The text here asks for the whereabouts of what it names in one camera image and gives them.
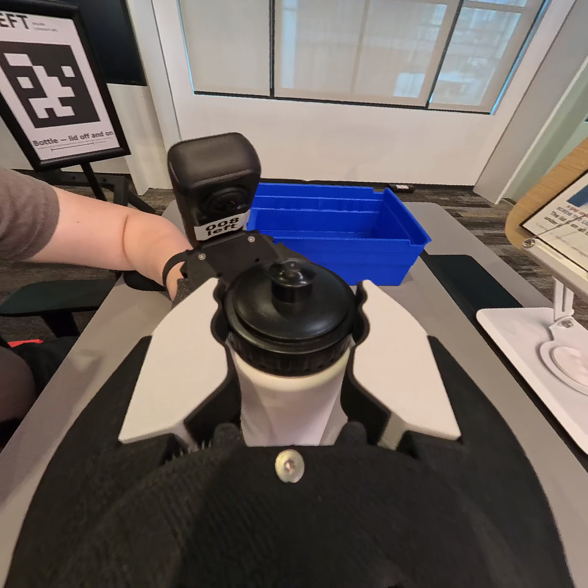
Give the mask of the black sign easel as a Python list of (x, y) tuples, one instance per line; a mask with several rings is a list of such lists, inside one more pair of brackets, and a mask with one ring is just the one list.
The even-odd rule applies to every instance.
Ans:
[(114, 203), (133, 206), (144, 213), (156, 214), (156, 210), (136, 193), (135, 185), (127, 174), (96, 173), (90, 164), (82, 164), (81, 172), (53, 169), (48, 171), (25, 171), (21, 173), (42, 180), (53, 186), (90, 187), (94, 197), (107, 201), (104, 189), (113, 193)]

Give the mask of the blue plastic bin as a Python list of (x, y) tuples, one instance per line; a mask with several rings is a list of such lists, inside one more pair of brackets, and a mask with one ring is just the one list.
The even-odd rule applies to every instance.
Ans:
[(249, 230), (324, 266), (349, 285), (398, 286), (432, 241), (389, 189), (260, 183)]

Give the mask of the black wristband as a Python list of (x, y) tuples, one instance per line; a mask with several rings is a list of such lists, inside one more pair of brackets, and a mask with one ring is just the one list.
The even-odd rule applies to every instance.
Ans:
[(194, 253), (193, 249), (187, 249), (183, 252), (178, 254), (174, 254), (171, 256), (168, 261), (165, 263), (163, 272), (162, 272), (162, 286), (166, 289), (169, 289), (167, 286), (167, 281), (171, 270), (178, 266), (179, 264), (184, 264)]

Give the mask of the dark wall screen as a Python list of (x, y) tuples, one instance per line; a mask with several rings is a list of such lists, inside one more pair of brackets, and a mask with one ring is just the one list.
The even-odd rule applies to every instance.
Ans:
[(146, 86), (126, 1), (74, 1), (108, 84)]

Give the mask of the person's left forearm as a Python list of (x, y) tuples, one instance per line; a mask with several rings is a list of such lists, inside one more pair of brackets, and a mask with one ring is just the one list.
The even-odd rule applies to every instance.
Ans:
[(109, 270), (136, 270), (162, 285), (165, 263), (190, 249), (169, 220), (55, 188), (59, 219), (47, 246), (32, 260)]

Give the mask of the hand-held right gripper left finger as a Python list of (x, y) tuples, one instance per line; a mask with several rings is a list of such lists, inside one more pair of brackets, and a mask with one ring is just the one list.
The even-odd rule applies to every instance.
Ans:
[(210, 443), (218, 425), (239, 421), (241, 395), (223, 331), (223, 294), (218, 278), (208, 279), (153, 331), (121, 443), (160, 435), (179, 443)]

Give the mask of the black bottle lid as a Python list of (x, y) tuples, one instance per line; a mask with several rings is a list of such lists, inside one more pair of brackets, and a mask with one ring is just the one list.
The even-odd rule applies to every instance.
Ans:
[(331, 270), (301, 259), (258, 263), (231, 283), (223, 302), (228, 339), (249, 366), (310, 376), (348, 350), (356, 302)]

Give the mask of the printed instruction sheet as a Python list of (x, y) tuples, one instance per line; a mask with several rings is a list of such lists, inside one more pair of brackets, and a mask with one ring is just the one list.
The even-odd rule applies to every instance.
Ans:
[(521, 226), (587, 270), (587, 173), (541, 206)]

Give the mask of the white plastic bottle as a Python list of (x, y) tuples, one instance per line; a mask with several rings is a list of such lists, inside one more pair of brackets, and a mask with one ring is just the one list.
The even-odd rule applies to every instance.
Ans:
[(232, 349), (241, 393), (240, 428), (245, 444), (255, 446), (333, 445), (348, 417), (341, 389), (353, 348), (333, 365), (309, 376), (270, 375), (247, 364)]

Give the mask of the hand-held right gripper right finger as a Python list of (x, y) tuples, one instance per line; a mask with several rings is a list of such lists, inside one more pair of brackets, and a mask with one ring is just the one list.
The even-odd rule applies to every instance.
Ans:
[(455, 441), (461, 431), (428, 335), (369, 280), (356, 289), (355, 345), (345, 371), (345, 414), (368, 442), (395, 449), (407, 432)]

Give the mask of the framed marker sign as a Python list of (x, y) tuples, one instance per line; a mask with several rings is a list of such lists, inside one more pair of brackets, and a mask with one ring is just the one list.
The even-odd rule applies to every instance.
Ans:
[(1, 1), (1, 118), (36, 171), (130, 155), (77, 6)]

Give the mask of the black rectangular pad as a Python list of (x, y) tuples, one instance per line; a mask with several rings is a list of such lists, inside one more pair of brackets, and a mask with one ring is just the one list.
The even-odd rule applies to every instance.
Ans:
[(479, 310), (522, 307), (469, 255), (423, 252), (420, 258), (471, 321)]

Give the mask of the framed glass window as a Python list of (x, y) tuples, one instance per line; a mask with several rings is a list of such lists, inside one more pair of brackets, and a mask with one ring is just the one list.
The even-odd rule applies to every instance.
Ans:
[(492, 114), (548, 1), (177, 1), (195, 95)]

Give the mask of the dark chair seat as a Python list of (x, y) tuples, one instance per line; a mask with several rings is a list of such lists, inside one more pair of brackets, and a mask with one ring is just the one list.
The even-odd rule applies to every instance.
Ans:
[(20, 318), (55, 312), (96, 311), (115, 285), (112, 279), (45, 281), (25, 285), (1, 303), (1, 316)]

